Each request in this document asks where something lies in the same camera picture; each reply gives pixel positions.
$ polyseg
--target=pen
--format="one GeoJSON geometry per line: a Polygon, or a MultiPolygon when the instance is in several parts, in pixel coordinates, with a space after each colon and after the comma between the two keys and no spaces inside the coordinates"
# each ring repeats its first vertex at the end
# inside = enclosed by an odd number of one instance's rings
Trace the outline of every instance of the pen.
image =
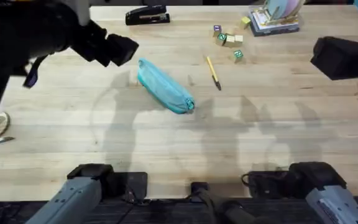
{"type": "Polygon", "coordinates": [[[215,82],[216,88],[218,88],[218,90],[221,91],[221,90],[222,90],[222,86],[221,86],[221,84],[219,83],[218,77],[216,76],[216,72],[215,72],[214,67],[212,66],[211,59],[210,59],[209,57],[206,57],[206,61],[208,62],[209,69],[211,70],[212,79],[213,79],[214,82],[215,82]]]}

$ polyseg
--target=stapler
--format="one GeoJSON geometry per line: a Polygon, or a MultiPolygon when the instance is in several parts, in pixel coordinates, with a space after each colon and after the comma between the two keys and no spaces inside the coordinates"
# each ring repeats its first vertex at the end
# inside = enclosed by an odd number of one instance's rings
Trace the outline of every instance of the stapler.
{"type": "Polygon", "coordinates": [[[125,23],[127,26],[142,24],[169,23],[170,16],[166,6],[147,6],[134,9],[126,14],[125,23]]]}

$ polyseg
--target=teal pencil case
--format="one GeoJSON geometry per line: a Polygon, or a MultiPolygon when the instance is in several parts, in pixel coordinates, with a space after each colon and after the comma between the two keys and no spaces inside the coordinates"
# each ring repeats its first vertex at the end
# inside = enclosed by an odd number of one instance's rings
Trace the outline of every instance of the teal pencil case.
{"type": "Polygon", "coordinates": [[[194,109],[195,102],[190,93],[144,58],[139,59],[137,79],[149,93],[174,113],[189,113],[194,109]]]}

